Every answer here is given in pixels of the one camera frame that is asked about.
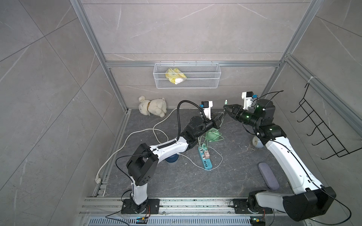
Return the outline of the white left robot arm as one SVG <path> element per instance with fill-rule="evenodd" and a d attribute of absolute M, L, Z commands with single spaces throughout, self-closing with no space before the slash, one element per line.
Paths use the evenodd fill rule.
<path fill-rule="evenodd" d="M 201 116 L 191 118 L 188 125 L 181 130 L 180 107 L 183 103 L 195 106 Z M 192 149 L 199 141 L 199 137 L 212 128 L 219 129 L 225 112 L 212 113 L 210 117 L 205 113 L 205 102 L 199 106 L 189 100 L 182 100 L 176 108 L 178 133 L 177 137 L 165 143 L 148 146 L 139 145 L 127 162 L 128 178 L 131 180 L 132 192 L 129 207 L 135 213 L 142 213 L 148 207 L 148 182 L 152 179 L 157 165 L 167 158 Z"/>

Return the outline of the green cordless meat grinder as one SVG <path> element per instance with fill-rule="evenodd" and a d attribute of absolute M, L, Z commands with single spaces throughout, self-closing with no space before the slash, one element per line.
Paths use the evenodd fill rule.
<path fill-rule="evenodd" d="M 217 142 L 223 140 L 222 133 L 217 129 L 211 129 L 206 132 L 206 140 L 208 142 Z"/>

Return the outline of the teal power strip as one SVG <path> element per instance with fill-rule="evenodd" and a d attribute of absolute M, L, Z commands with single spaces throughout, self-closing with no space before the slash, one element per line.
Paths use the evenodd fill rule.
<path fill-rule="evenodd" d="M 199 151 L 199 155 L 200 155 L 201 161 L 203 163 L 204 169 L 211 170 L 213 168 L 213 165 L 211 163 L 210 158 L 209 159 L 204 158 L 204 152 L 201 151 L 200 146 L 198 147 L 198 151 Z"/>

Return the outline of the pink USB charger adapter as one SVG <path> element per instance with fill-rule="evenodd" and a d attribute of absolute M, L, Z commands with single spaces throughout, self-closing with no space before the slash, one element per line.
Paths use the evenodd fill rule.
<path fill-rule="evenodd" d="M 207 150 L 204 151 L 204 158 L 205 158 L 205 159 L 209 159 L 209 158 L 210 158 L 210 153 L 209 153 L 209 151 L 207 151 Z"/>

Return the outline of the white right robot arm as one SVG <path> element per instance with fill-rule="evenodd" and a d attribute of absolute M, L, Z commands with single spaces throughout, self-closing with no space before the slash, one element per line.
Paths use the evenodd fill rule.
<path fill-rule="evenodd" d="M 335 202 L 336 192 L 325 187 L 306 167 L 293 149 L 283 129 L 273 123 L 275 106 L 271 100 L 255 98 L 253 92 L 242 94 L 243 105 L 224 105 L 225 112 L 243 125 L 251 126 L 253 135 L 278 161 L 287 176 L 292 194 L 278 194 L 263 190 L 250 192 L 248 209 L 257 213 L 270 208 L 286 213 L 294 221 L 327 213 Z"/>

